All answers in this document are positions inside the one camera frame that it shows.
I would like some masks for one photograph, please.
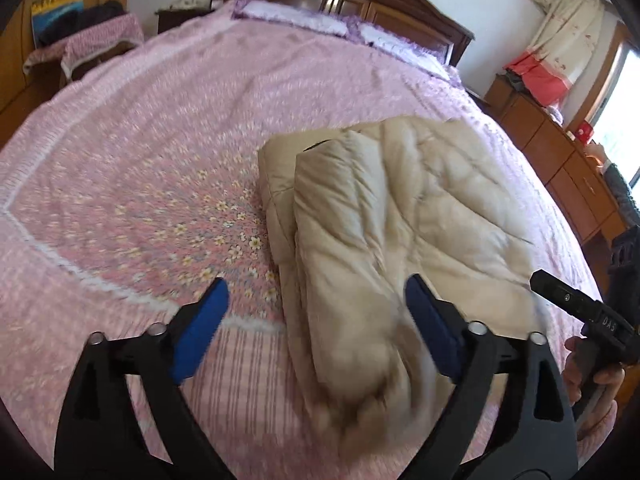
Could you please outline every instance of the gray sleeve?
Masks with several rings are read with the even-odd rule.
[[[607,168],[607,171],[605,171],[603,177],[612,195],[618,202],[620,214],[626,224],[629,226],[640,225],[638,206],[636,206],[636,202],[631,196],[629,184],[626,183],[626,180],[620,174],[618,167],[615,164],[611,164]]]

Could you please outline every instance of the jacket sleeve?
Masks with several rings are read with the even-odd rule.
[[[580,467],[593,456],[607,439],[609,433],[613,430],[617,414],[618,404],[614,400],[607,415],[578,441],[578,463]]]
[[[627,225],[640,225],[640,213],[626,180],[615,164],[609,164],[602,175],[620,208],[620,214]]]

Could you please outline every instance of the silver bolt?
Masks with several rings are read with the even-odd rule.
[[[97,344],[100,344],[103,341],[104,341],[104,334],[102,332],[93,332],[89,336],[89,339],[87,339],[87,342],[90,345],[97,345]]]
[[[529,334],[529,339],[535,345],[546,345],[546,336],[544,334],[541,334],[540,332],[531,332]]]
[[[162,335],[165,332],[166,325],[160,322],[153,323],[153,325],[146,329],[146,333],[149,335]]]
[[[468,325],[469,332],[476,335],[484,335],[488,332],[488,328],[484,323],[480,323],[479,321],[472,321]]]

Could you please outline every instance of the curtain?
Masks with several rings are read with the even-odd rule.
[[[603,16],[602,0],[555,0],[526,51],[505,68],[522,77],[541,105],[556,104],[591,59]]]

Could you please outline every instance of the bed cover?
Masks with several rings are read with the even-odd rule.
[[[536,263],[599,298],[578,242],[524,156],[462,89],[381,52],[229,7],[90,72],[36,110],[0,153],[0,397],[52,463],[63,396],[88,334],[140,334],[215,276],[231,304],[182,387],[240,480],[393,479],[406,447],[351,465],[315,442],[287,356],[278,279],[257,191],[272,134],[401,114],[462,118],[532,219]],[[548,308],[559,364],[580,326]],[[149,448],[166,458],[140,384]],[[467,457],[477,456],[488,405]]]

